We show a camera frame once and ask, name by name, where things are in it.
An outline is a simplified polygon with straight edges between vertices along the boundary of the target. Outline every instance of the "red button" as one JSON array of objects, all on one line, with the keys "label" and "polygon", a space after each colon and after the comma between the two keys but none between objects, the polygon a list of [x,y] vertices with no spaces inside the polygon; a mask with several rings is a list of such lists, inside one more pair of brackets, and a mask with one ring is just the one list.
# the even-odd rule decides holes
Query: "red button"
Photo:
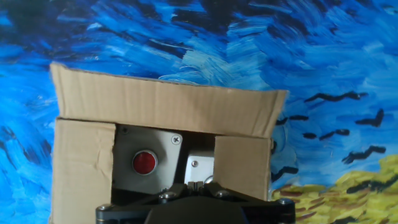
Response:
[{"label": "red button", "polygon": [[155,155],[149,152],[138,152],[132,162],[132,168],[141,175],[150,174],[156,165],[157,159]]}]

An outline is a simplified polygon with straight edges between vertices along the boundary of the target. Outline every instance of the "emergency stop button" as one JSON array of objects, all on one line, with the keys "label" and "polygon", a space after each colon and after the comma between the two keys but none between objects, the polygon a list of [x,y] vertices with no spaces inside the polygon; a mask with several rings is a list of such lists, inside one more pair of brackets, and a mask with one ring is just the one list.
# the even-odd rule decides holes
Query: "emergency stop button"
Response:
[{"label": "emergency stop button", "polygon": [[148,175],[152,173],[156,167],[156,154],[150,150],[139,151],[132,159],[132,168],[139,175]]}]

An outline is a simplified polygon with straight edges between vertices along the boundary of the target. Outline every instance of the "painted backdrop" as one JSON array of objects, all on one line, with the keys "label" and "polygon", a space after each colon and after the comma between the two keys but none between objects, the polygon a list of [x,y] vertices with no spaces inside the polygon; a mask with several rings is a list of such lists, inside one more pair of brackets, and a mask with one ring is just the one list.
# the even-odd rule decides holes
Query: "painted backdrop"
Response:
[{"label": "painted backdrop", "polygon": [[289,90],[274,197],[301,223],[398,223],[397,1],[0,1],[0,223],[50,215],[53,60]]}]

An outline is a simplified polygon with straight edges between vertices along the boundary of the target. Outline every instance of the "painting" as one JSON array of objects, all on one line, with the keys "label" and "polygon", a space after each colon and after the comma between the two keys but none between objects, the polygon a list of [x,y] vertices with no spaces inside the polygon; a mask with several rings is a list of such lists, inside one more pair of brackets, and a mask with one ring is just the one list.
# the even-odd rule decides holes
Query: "painting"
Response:
[{"label": "painting", "polygon": [[272,194],[298,223],[398,223],[398,2],[0,2],[0,217],[47,223],[57,97],[71,68],[288,90]]}]

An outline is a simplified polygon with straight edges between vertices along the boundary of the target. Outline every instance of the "black mechanical part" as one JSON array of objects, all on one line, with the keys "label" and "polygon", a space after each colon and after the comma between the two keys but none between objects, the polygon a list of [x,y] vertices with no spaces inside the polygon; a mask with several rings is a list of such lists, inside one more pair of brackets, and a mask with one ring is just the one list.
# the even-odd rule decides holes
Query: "black mechanical part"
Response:
[{"label": "black mechanical part", "polygon": [[173,184],[126,206],[102,205],[97,224],[291,224],[295,205],[285,198],[265,202],[218,183]]}]

